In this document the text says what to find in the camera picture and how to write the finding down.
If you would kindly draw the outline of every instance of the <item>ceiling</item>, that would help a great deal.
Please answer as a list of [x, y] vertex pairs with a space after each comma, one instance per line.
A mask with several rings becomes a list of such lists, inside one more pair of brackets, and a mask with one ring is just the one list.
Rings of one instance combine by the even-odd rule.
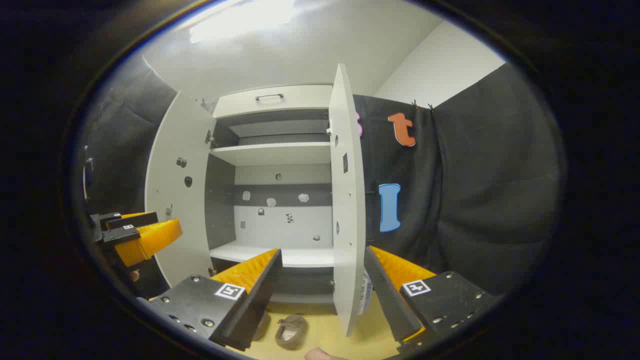
[[188, 28], [167, 31], [141, 51], [174, 89], [207, 101], [257, 86], [333, 83], [338, 63], [355, 94], [373, 95], [442, 22], [401, 0], [296, 0], [294, 14], [275, 28], [196, 44]]

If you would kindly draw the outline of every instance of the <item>white shelf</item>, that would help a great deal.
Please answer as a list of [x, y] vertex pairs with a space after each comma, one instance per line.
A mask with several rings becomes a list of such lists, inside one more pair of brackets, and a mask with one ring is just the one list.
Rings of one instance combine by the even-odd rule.
[[329, 164], [328, 142], [265, 143], [219, 147], [211, 154], [237, 167], [294, 164]]
[[[251, 247], [232, 241], [209, 251], [216, 259], [241, 263], [271, 249]], [[333, 266], [333, 248], [329, 249], [282, 249], [282, 265], [286, 268], [326, 268]]]

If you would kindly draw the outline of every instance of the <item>open cabinet door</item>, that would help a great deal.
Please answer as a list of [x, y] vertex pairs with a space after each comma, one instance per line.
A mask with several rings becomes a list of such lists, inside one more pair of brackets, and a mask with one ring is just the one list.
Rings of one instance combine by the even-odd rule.
[[365, 206], [356, 108], [344, 64], [338, 64], [329, 102], [333, 197], [333, 302], [345, 336], [358, 316], [364, 276]]
[[[164, 278], [175, 286], [191, 274], [207, 275], [211, 266], [204, 220], [204, 180], [214, 119], [193, 98], [179, 92], [156, 134], [145, 184], [145, 210], [158, 220], [179, 218], [182, 236], [155, 257]], [[176, 164], [178, 157], [186, 166]], [[191, 179], [189, 186], [185, 178]]]

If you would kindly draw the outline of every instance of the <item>hand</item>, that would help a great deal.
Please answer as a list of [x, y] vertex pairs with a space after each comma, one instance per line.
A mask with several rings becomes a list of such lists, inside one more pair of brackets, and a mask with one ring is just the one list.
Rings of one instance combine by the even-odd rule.
[[313, 348], [305, 354], [305, 360], [347, 360], [327, 354], [321, 348]]
[[131, 278], [131, 281], [136, 282], [138, 281], [138, 279], [140, 279], [140, 270], [134, 270], [132, 272], [129, 273], [129, 277]]

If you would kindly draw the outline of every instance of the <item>blue letter i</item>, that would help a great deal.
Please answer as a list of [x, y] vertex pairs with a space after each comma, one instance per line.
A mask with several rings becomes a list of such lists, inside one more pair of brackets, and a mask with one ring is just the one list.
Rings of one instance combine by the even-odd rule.
[[398, 221], [398, 193], [400, 192], [400, 185], [398, 184], [382, 184], [378, 186], [378, 193], [380, 194], [382, 214], [380, 216], [380, 232], [386, 233], [387, 231], [396, 230], [400, 227], [400, 221]]

